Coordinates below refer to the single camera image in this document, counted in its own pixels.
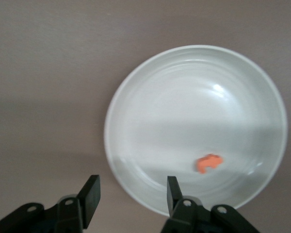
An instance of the round dish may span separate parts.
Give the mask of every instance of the round dish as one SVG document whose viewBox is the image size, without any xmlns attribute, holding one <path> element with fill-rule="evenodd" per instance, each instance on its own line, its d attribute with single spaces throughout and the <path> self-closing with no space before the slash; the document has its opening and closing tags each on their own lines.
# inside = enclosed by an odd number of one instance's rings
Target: round dish
<svg viewBox="0 0 291 233">
<path fill-rule="evenodd" d="M 268 75 L 234 51 L 205 45 L 139 65 L 114 95 L 104 132 L 119 183 L 163 215 L 167 176 L 207 209 L 244 205 L 275 174 L 286 141 L 285 107 Z M 196 160 L 210 153 L 223 162 L 198 172 Z"/>
</svg>

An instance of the orange elephant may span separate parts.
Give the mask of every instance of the orange elephant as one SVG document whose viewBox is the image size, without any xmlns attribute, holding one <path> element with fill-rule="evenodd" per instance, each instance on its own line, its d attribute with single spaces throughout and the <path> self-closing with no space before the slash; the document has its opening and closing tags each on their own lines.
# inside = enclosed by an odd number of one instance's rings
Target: orange elephant
<svg viewBox="0 0 291 233">
<path fill-rule="evenodd" d="M 204 174 L 207 167 L 216 168 L 222 162 L 223 159 L 219 155 L 207 154 L 205 157 L 197 160 L 196 168 L 201 174 Z"/>
</svg>

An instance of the brown table surface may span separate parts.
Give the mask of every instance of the brown table surface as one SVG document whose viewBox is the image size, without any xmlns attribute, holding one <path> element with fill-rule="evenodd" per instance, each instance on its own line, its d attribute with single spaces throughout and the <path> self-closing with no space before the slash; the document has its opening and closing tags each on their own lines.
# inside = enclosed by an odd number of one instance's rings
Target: brown table surface
<svg viewBox="0 0 291 233">
<path fill-rule="evenodd" d="M 289 119 L 285 157 L 239 212 L 263 233 L 291 232 L 291 0 L 0 1 L 0 219 L 30 201 L 50 208 L 100 174 L 86 232 L 159 233 L 166 217 L 111 173 L 104 120 L 137 65 L 193 44 L 235 50 L 277 85 Z"/>
</svg>

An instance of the orange animal figurine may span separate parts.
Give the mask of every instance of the orange animal figurine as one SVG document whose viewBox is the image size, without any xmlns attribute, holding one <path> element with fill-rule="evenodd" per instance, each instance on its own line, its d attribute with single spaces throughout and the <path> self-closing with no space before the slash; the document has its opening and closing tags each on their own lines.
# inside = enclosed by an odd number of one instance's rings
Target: orange animal figurine
<svg viewBox="0 0 291 233">
<path fill-rule="evenodd" d="M 207 154 L 205 157 L 200 158 L 196 162 L 196 168 L 201 174 L 206 173 L 206 168 L 216 168 L 223 162 L 223 159 L 219 155 Z"/>
</svg>

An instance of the plate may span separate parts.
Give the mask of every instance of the plate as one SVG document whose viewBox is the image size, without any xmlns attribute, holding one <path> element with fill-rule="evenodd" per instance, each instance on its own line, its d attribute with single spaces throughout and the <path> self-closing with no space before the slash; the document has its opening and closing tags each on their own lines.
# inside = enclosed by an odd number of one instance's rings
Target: plate
<svg viewBox="0 0 291 233">
<path fill-rule="evenodd" d="M 166 216 L 167 176 L 207 209 L 238 208 L 274 176 L 286 141 L 285 107 L 269 76 L 234 51 L 206 45 L 139 65 L 115 93 L 104 132 L 118 182 Z M 222 161 L 201 173 L 196 162 L 209 154 Z"/>
</svg>

